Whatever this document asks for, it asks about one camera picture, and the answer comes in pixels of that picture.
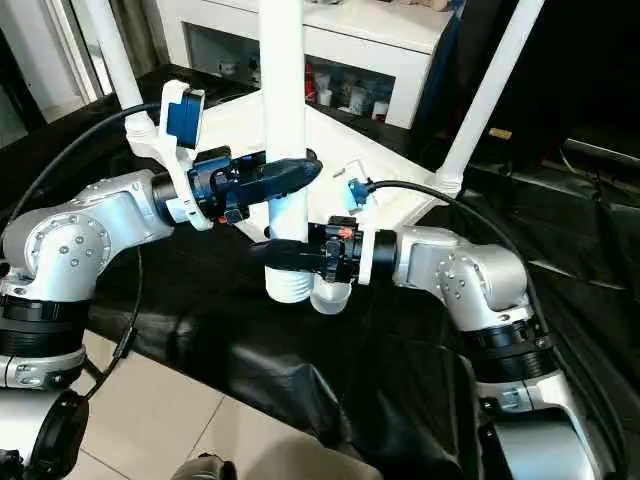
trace white vertical pole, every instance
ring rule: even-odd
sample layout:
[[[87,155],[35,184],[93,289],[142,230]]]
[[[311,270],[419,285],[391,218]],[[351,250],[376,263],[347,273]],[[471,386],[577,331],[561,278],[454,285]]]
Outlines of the white vertical pole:
[[[86,2],[120,106],[125,109],[140,105],[142,95],[131,70],[127,51],[122,43],[109,1],[86,0]],[[153,122],[146,112],[130,115],[125,121],[125,126],[129,135],[141,136],[154,132]]]
[[[267,162],[305,158],[303,0],[260,0],[260,70]],[[307,241],[307,192],[269,202],[271,238]],[[267,292],[276,301],[309,297],[311,275],[265,269]]]
[[[460,192],[464,170],[536,23],[544,0],[520,0],[460,126],[446,160],[436,172],[439,190]]]

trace white table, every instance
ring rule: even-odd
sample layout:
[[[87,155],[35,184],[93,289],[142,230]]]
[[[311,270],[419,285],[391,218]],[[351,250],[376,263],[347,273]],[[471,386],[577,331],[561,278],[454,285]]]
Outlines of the white table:
[[[184,23],[258,40],[259,0],[156,0],[172,63],[191,67]],[[387,123],[410,128],[451,13],[378,0],[305,5],[305,52],[395,77]]]

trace tiled floor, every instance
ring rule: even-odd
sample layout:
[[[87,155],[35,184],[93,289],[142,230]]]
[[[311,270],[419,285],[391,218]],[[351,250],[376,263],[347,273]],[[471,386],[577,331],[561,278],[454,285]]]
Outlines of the tiled floor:
[[[87,333],[104,368],[113,343]],[[75,389],[92,380],[83,374]],[[91,403],[72,480],[169,480],[186,460],[216,453],[241,480],[379,480],[371,467],[145,357],[132,354]]]

